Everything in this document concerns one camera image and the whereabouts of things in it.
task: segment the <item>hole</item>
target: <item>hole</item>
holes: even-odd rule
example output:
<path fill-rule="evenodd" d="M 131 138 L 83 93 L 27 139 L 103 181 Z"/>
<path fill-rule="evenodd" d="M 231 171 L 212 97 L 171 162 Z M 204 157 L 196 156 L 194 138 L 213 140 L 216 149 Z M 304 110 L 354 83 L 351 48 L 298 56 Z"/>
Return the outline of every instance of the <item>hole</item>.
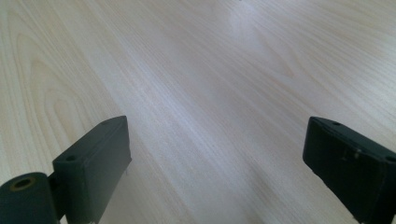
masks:
<path fill-rule="evenodd" d="M 76 157 L 75 156 L 69 156 L 66 158 L 67 161 L 75 161 Z"/>
<path fill-rule="evenodd" d="M 31 182 L 32 182 L 32 180 L 30 180 L 30 179 L 23 179 L 15 184 L 15 188 L 16 189 L 23 188 L 23 187 L 29 185 Z"/>
<path fill-rule="evenodd" d="M 20 179 L 15 181 L 12 185 L 11 185 L 11 190 L 12 191 L 19 191 L 19 190 L 23 190 L 23 189 L 27 189 L 30 186 L 32 186 L 35 183 L 35 178 L 32 176 L 26 177 L 24 179 Z"/>
<path fill-rule="evenodd" d="M 394 157 L 386 157 L 385 159 L 390 162 L 396 162 L 396 158 Z"/>

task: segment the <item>black plastic part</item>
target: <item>black plastic part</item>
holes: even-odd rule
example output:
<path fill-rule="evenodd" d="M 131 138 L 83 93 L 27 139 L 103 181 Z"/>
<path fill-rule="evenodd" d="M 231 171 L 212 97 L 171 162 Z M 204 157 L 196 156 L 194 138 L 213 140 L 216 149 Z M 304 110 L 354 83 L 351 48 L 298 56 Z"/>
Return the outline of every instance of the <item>black plastic part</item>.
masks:
<path fill-rule="evenodd" d="M 56 179 L 68 190 L 67 221 L 98 222 L 131 160 L 125 116 L 98 124 L 56 158 Z"/>
<path fill-rule="evenodd" d="M 0 188 L 0 223 L 58 223 L 45 174 L 20 175 Z"/>
<path fill-rule="evenodd" d="M 0 223 L 98 223 L 131 161 L 125 116 L 98 124 L 53 161 L 47 177 L 30 173 L 0 188 Z"/>
<path fill-rule="evenodd" d="M 312 117 L 303 158 L 359 223 L 391 223 L 396 212 L 394 152 L 343 124 Z"/>

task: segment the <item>black cylinder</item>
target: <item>black cylinder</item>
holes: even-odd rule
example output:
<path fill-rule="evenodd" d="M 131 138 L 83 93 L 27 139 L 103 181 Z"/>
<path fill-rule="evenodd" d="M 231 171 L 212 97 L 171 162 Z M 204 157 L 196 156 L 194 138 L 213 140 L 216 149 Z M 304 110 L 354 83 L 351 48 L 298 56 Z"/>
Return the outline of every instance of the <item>black cylinder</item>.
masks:
<path fill-rule="evenodd" d="M 0 223 L 58 223 L 45 174 L 20 175 L 0 188 Z"/>

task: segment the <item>wood grain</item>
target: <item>wood grain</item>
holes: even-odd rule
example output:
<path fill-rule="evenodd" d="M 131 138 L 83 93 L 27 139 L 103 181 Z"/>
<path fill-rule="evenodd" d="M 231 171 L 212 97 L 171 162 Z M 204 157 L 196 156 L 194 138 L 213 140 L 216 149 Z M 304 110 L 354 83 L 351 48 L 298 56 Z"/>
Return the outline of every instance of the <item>wood grain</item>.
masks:
<path fill-rule="evenodd" d="M 0 180 L 126 115 L 101 223 L 355 223 L 310 116 L 396 150 L 396 2 L 0 1 Z"/>

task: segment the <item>wooden table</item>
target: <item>wooden table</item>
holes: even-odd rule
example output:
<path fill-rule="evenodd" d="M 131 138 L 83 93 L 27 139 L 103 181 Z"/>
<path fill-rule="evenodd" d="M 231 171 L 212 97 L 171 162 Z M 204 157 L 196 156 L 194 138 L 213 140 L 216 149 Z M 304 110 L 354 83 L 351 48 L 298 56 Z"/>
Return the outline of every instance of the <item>wooden table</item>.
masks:
<path fill-rule="evenodd" d="M 302 161 L 310 116 L 396 149 L 396 2 L 0 1 L 0 180 L 126 115 L 101 223 L 357 223 Z"/>

